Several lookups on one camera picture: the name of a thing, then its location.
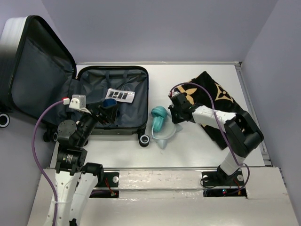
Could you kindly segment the black towel with tan flowers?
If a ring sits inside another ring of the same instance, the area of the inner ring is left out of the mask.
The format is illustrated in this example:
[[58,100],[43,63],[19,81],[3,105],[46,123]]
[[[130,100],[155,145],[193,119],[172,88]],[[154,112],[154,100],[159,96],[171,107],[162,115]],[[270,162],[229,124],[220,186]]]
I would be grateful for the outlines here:
[[211,107],[211,101],[205,91],[192,85],[192,83],[198,84],[208,91],[216,110],[232,113],[238,113],[243,110],[235,99],[206,71],[188,81],[187,84],[177,86],[174,91],[183,93],[192,105],[201,104],[206,107]]

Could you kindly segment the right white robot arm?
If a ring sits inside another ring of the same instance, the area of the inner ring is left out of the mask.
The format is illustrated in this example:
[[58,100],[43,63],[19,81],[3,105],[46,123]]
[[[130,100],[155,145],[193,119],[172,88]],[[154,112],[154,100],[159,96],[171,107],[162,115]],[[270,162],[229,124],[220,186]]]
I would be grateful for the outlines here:
[[225,186],[231,182],[245,159],[264,140],[263,133],[247,111],[229,113],[200,104],[191,104],[183,93],[170,95],[172,121],[189,121],[220,130],[230,152],[203,185]]

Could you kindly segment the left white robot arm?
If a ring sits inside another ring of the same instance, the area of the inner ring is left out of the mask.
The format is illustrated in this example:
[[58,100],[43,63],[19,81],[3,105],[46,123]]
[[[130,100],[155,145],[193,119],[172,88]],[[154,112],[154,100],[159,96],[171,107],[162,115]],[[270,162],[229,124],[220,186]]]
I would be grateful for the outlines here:
[[113,124],[116,116],[116,105],[99,105],[85,109],[78,121],[64,120],[58,126],[56,193],[52,196],[46,226],[78,226],[93,189],[103,182],[110,187],[103,166],[85,162],[87,150],[83,147],[97,123]]

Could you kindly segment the teal cat-ear headphones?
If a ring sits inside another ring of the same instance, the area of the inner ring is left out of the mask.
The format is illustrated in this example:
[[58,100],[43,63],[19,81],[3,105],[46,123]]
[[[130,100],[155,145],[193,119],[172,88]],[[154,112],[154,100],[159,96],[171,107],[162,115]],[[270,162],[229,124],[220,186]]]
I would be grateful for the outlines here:
[[157,143],[160,149],[164,150],[170,140],[177,132],[183,130],[183,127],[172,122],[171,113],[162,106],[156,106],[152,109],[153,117],[151,126],[151,137]]

